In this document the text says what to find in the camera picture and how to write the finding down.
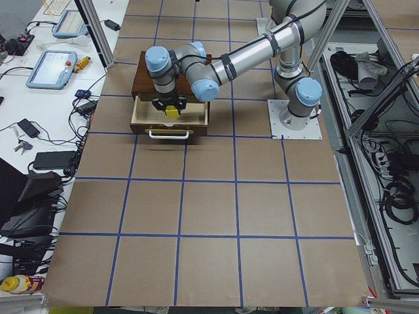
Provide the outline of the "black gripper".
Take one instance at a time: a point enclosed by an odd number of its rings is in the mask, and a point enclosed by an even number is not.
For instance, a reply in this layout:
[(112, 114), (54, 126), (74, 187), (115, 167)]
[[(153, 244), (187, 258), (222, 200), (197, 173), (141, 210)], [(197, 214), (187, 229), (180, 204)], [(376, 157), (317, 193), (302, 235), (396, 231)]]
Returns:
[(169, 97), (169, 98), (155, 97), (155, 98), (152, 98), (151, 103), (153, 104), (155, 109), (158, 111), (166, 112), (168, 107), (172, 106), (180, 113), (187, 106), (187, 97), (178, 96), (178, 95), (174, 95), (173, 97)]

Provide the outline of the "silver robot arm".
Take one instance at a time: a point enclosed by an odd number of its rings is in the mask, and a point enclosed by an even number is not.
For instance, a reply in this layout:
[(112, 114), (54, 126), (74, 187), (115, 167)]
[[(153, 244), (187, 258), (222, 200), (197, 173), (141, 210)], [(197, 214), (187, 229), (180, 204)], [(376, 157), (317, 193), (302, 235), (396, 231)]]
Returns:
[(219, 89), (260, 63), (278, 57), (275, 81), (289, 98), (280, 113), (280, 122), (290, 130), (303, 130), (315, 118), (314, 107), (322, 96), (320, 83), (303, 74), (303, 44), (320, 29), (325, 19), (325, 1), (270, 1), (274, 27), (232, 52), (207, 62), (204, 45), (198, 41), (173, 50), (153, 46), (145, 61), (157, 97), (152, 100), (158, 111), (180, 112), (187, 100), (177, 93), (176, 79), (184, 75), (200, 102), (209, 102)]

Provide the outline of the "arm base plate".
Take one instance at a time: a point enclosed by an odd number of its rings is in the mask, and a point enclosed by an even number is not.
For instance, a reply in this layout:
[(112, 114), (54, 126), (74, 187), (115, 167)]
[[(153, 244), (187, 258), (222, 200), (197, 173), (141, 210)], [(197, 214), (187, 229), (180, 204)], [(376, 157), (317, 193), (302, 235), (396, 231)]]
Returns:
[(315, 107), (309, 116), (298, 118), (288, 111), (287, 99), (269, 99), (267, 103), (273, 139), (322, 140)]
[(257, 18), (256, 24), (257, 24), (258, 38), (259, 37), (264, 38), (264, 33), (269, 33), (269, 32), (272, 33), (273, 32), (272, 29), (278, 26), (277, 23), (273, 21), (273, 19), (271, 18)]

